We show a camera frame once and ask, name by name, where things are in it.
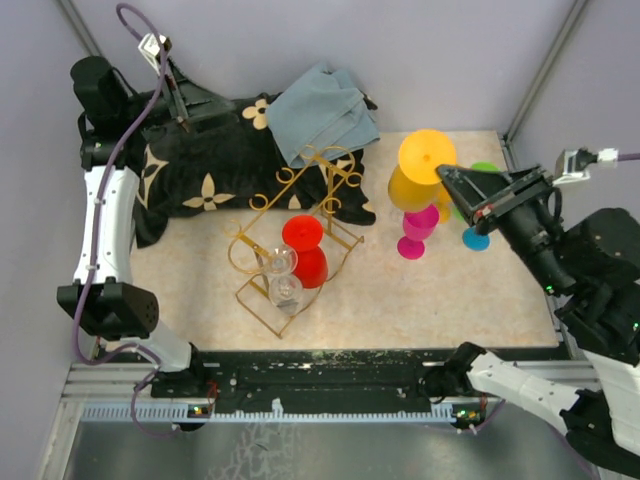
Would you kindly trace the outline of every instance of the beige tabletop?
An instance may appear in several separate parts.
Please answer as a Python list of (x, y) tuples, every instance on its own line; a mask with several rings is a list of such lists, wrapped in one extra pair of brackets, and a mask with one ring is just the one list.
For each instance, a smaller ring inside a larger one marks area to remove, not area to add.
[[(504, 168), (495, 132), (449, 135), (460, 165), (484, 161)], [(398, 255), (402, 217), (386, 192), (405, 136), (382, 134), (380, 142), (365, 149), (363, 190), (378, 220), (371, 227), (347, 226), (365, 243), (283, 339), (234, 297), (248, 276), (229, 265), (230, 239), (223, 229), (231, 219), (248, 223), (255, 212), (214, 211), (170, 220), (156, 245), (132, 252), (135, 284), (154, 292), (161, 319), (201, 350), (449, 348), (464, 341), (489, 347), (556, 345), (542, 291), (498, 232), (490, 235), (486, 251), (473, 252), (462, 243), (466, 225), (451, 217), (427, 240), (422, 258), (409, 261)], [(284, 221), (294, 214), (267, 212), (264, 226), (256, 225), (256, 240), (275, 246)], [(337, 257), (326, 248), (333, 265)], [(238, 249), (240, 260), (252, 259), (251, 252)], [(277, 313), (258, 298), (256, 308)]]

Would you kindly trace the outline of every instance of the folded cloth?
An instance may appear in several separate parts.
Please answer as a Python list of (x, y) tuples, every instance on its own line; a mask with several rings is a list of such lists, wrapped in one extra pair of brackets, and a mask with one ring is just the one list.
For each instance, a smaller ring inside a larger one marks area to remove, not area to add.
[[(331, 72), (320, 63), (284, 91), (266, 111), (267, 124), (282, 156), (292, 168), (302, 168), (300, 154), (338, 145), (358, 150), (380, 139), (380, 132), (367, 110), (364, 95), (346, 70)], [(342, 150), (322, 156), (335, 160)]]

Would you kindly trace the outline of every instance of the gold wire frame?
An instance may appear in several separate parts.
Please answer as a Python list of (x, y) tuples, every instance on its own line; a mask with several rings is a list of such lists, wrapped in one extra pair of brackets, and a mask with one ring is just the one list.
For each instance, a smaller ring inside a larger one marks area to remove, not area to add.
[[(232, 223), (236, 225), (237, 231), (236, 232), (225, 231), (227, 235), (233, 237), (233, 240), (229, 244), (229, 249), (227, 250), (227, 258), (229, 260), (229, 263), (231, 263), (231, 266), (235, 270), (241, 273), (251, 275), (249, 280), (247, 280), (236, 291), (235, 293), (236, 300), (240, 305), (242, 305), (242, 307), (244, 307), (249, 313), (251, 313), (251, 315), (254, 318), (256, 318), (256, 320), (258, 320), (271, 333), (273, 333), (276, 337), (280, 339), (282, 339), (282, 335), (284, 331), (287, 328), (289, 328), (289, 326), (294, 322), (294, 320), (298, 318), (298, 316), (301, 313), (303, 313), (309, 307), (311, 307), (311, 305), (317, 300), (317, 298), (320, 296), (320, 292), (322, 292), (322, 286), (320, 286), (316, 290), (316, 292), (314, 292), (314, 295), (307, 301), (305, 305), (303, 305), (303, 307), (295, 315), (287, 315), (286, 323), (281, 329), (278, 330), (274, 328), (267, 321), (265, 321), (264, 318), (260, 316), (260, 314), (258, 314), (254, 309), (252, 309), (240, 298), (240, 294), (242, 293), (242, 291), (244, 291), (246, 288), (252, 288), (256, 290), (260, 295), (264, 296), (269, 302), (271, 302), (269, 300), (268, 278), (266, 277), (266, 275), (261, 273), (264, 261), (269, 259), (269, 257), (271, 256), (271, 252), (269, 252), (269, 250), (264, 248), (262, 245), (260, 245), (256, 241), (254, 241), (247, 234), (247, 232), (258, 222), (258, 220), (260, 220), (260, 218), (262, 218), (262, 216), (271, 207), (273, 207), (276, 204), (276, 202), (287, 192), (287, 190), (289, 190), (291, 186), (302, 175), (304, 175), (304, 172), (306, 172), (309, 168), (314, 166), (318, 166), (318, 167), (324, 166), (327, 169), (327, 195), (320, 201), (320, 203), (318, 203), (318, 205), (316, 205), (311, 209), (311, 211), (309, 212), (309, 215), (318, 215), (323, 217), (326, 220), (326, 225), (323, 224), (325, 236), (327, 238), (332, 239), (338, 245), (340, 245), (345, 249), (345, 253), (342, 257), (342, 261), (336, 268), (336, 271), (331, 273), (331, 275), (327, 278), (327, 282), (333, 280), (336, 277), (336, 275), (340, 273), (340, 271), (342, 270), (342, 267), (344, 266), (348, 256), (351, 254), (353, 249), (359, 243), (364, 243), (363, 236), (357, 236), (353, 234), (342, 225), (335, 223), (335, 220), (333, 218), (333, 214), (336, 212), (336, 209), (342, 206), (342, 202), (340, 201), (340, 199), (334, 196), (338, 188), (340, 188), (342, 185), (355, 188), (355, 187), (358, 187), (360, 185), (360, 182), (362, 181), (362, 174), (358, 172), (354, 172), (356, 161), (353, 154), (348, 150), (346, 150), (345, 148), (339, 147), (336, 145), (326, 147), (320, 150), (319, 152), (313, 146), (307, 145), (305, 147), (305, 151), (307, 150), (310, 150), (312, 152), (311, 155), (308, 155), (306, 153), (300, 154), (300, 157), (307, 161), (307, 164), (304, 166), (304, 168), (294, 173), (294, 171), (291, 168), (283, 167), (280, 169), (280, 171), (276, 172), (276, 179), (278, 180), (278, 182), (283, 184), (284, 187), (273, 199), (269, 200), (266, 197), (266, 195), (262, 193), (257, 193), (254, 195), (254, 198), (251, 198), (249, 200), (249, 206), (253, 210), (259, 212), (258, 215), (256, 215), (256, 217), (253, 220), (251, 220), (245, 227), (243, 227), (240, 224), (240, 222), (238, 222), (237, 220), (232, 220)], [(349, 155), (351, 164), (348, 170), (343, 170), (341, 168), (338, 168), (336, 165), (333, 165), (331, 162), (329, 162), (329, 160), (327, 160), (322, 156), (325, 152), (330, 150), (341, 150), (345, 154)], [(287, 177), (283, 178), (283, 175), (281, 175), (281, 173), (286, 174)], [(339, 237), (338, 235), (336, 235), (336, 231), (340, 231), (344, 233), (347, 237), (352, 239), (352, 241), (344, 240), (343, 238)], [(245, 246), (247, 246), (253, 251), (256, 257), (257, 268), (245, 269), (240, 267), (234, 262), (232, 252), (234, 247), (238, 244), (244, 244)], [(259, 277), (262, 278), (263, 286), (261, 286), (256, 281)]]

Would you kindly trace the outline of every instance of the blue cloth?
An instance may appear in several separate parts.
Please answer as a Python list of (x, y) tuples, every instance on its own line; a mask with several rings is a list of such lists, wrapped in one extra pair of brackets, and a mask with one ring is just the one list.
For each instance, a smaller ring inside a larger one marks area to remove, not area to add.
[[(267, 108), (267, 124), (287, 164), (302, 168), (317, 151), (338, 145), (358, 150), (380, 139), (380, 132), (369, 113), (364, 96), (346, 70), (331, 72), (320, 63), (307, 71)], [(344, 155), (341, 150), (323, 154), (327, 160)]]

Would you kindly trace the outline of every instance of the gray floor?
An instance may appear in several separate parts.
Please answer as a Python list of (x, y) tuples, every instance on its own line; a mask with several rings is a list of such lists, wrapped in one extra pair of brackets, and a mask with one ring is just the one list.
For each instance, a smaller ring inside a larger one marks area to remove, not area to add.
[(84, 423), (65, 480), (588, 478), (545, 423), (509, 405), (478, 437), (435, 428), (211, 424), (159, 440), (128, 423)]

